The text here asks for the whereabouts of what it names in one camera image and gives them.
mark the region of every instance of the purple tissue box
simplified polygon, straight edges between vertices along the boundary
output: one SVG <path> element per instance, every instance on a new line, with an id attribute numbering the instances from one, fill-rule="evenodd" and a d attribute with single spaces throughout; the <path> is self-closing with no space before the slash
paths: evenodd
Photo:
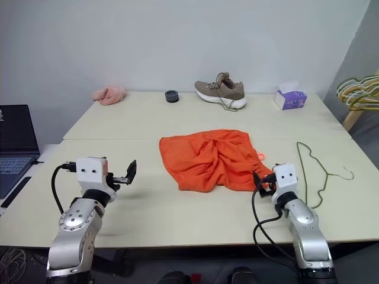
<path id="1" fill-rule="evenodd" d="M 275 103 L 282 110 L 302 108 L 306 103 L 307 95 L 302 91 L 292 91 L 283 94 L 280 90 L 277 91 L 275 96 Z"/>

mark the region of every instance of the orange towel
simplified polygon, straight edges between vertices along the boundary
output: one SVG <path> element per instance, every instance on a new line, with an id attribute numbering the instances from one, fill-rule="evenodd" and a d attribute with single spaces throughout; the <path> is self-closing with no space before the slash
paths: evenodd
<path id="1" fill-rule="evenodd" d="M 209 192 L 215 185 L 252 191 L 253 171 L 260 178 L 272 173 L 258 159 L 249 135 L 238 130 L 164 137 L 159 149 L 166 170 L 182 191 Z"/>

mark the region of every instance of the laptop screen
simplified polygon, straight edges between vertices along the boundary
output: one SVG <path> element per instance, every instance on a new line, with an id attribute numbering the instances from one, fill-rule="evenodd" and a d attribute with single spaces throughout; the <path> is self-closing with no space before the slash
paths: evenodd
<path id="1" fill-rule="evenodd" d="M 39 153 L 27 105 L 0 105 L 0 152 Z"/>

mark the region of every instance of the black cord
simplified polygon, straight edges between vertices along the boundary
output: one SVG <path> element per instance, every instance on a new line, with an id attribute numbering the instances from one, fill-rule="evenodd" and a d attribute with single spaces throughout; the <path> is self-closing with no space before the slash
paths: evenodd
<path id="1" fill-rule="evenodd" d="M 41 162 L 41 161 L 37 161 L 37 160 L 34 160 L 33 162 L 31 162 L 31 164 L 42 164 L 44 162 Z"/>
<path id="2" fill-rule="evenodd" d="M 253 196 L 252 196 L 252 199 L 251 199 L 251 204 L 252 204 L 252 208 L 253 208 L 253 214 L 254 214 L 254 218 L 255 218 L 255 221 L 256 221 L 256 226 L 253 230 L 253 239 L 254 239 L 254 243 L 256 245 L 256 247 L 259 249 L 259 251 L 268 259 L 270 259 L 271 261 L 273 262 L 276 262 L 278 264 L 281 264 L 283 266 L 286 266 L 288 268 L 290 268 L 292 271 L 294 271 L 297 275 L 298 275 L 298 271 L 292 267 L 291 265 L 289 264 L 286 264 L 284 262 L 281 262 L 279 260 L 276 260 L 274 259 L 272 256 L 268 255 L 263 249 L 262 247 L 260 246 L 260 244 L 258 243 L 257 239 L 256 239 L 256 231 L 258 228 L 261 229 L 262 233 L 264 234 L 264 236 L 270 241 L 270 243 L 276 247 L 286 258 L 288 258 L 289 260 L 291 260 L 291 262 L 294 264 L 294 265 L 297 265 L 296 261 L 294 260 L 293 257 L 291 257 L 288 253 L 286 253 L 280 246 L 278 246 L 273 240 L 272 238 L 269 237 L 269 235 L 266 233 L 265 229 L 262 227 L 262 224 L 264 223 L 268 223 L 268 222 L 273 222 L 273 221 L 276 221 L 276 220 L 279 220 L 281 217 L 282 217 L 282 213 L 279 214 L 279 216 L 275 217 L 275 218 L 271 218 L 271 219 L 267 219 L 267 220 L 264 220 L 262 222 L 260 222 L 259 218 L 258 218 L 258 215 L 256 214 L 256 209 L 255 209 L 255 195 L 256 195 L 256 192 L 258 191 L 258 188 L 262 185 L 262 181 L 259 182 L 259 184 L 256 186 L 256 190 L 254 191 L 253 193 Z"/>
<path id="3" fill-rule="evenodd" d="M 253 214 L 254 214 L 254 218 L 255 218 L 255 221 L 257 223 L 257 226 L 261 229 L 262 233 L 265 235 L 265 237 L 267 238 L 267 240 L 269 240 L 269 242 L 274 246 L 276 247 L 286 258 L 290 259 L 291 262 L 296 265 L 296 259 L 293 258 L 292 256 L 290 256 L 287 252 L 285 252 L 285 250 L 283 250 L 280 246 L 278 246 L 273 240 L 272 238 L 270 238 L 270 236 L 266 233 L 265 229 L 262 227 L 262 224 L 266 223 L 265 221 L 263 222 L 260 222 L 259 219 L 258 219 L 258 215 L 256 214 L 256 209 L 255 209 L 255 195 L 256 195 L 256 192 L 257 190 L 253 193 L 253 196 L 252 196 L 252 199 L 251 199 L 251 204 L 252 204 L 252 208 L 253 208 Z"/>
<path id="4" fill-rule="evenodd" d="M 60 169 L 62 169 L 63 168 L 63 165 L 61 164 L 60 166 L 58 166 L 55 170 L 54 170 L 54 172 L 53 172 L 53 176 L 52 176 L 52 191 L 53 191 L 53 195 L 54 195 L 54 199 L 55 199 L 55 202 L 57 202 L 57 205 L 58 205 L 58 209 L 59 209 L 59 212 L 61 213 L 61 214 L 63 214 L 63 208 L 62 208 L 62 206 L 61 206 L 61 204 L 60 204 L 60 202 L 59 202 L 59 198 L 58 198 L 58 196 L 57 196 L 57 191 L 56 191 L 56 189 L 55 189 L 55 177 L 57 176 L 57 173 L 58 173 L 58 171 L 60 170 Z"/>

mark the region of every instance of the laptop keyboard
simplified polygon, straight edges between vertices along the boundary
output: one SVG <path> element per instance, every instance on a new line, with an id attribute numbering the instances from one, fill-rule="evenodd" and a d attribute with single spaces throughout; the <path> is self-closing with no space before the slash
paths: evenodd
<path id="1" fill-rule="evenodd" d="M 31 159 L 31 157 L 0 157 L 0 174 L 17 175 Z"/>

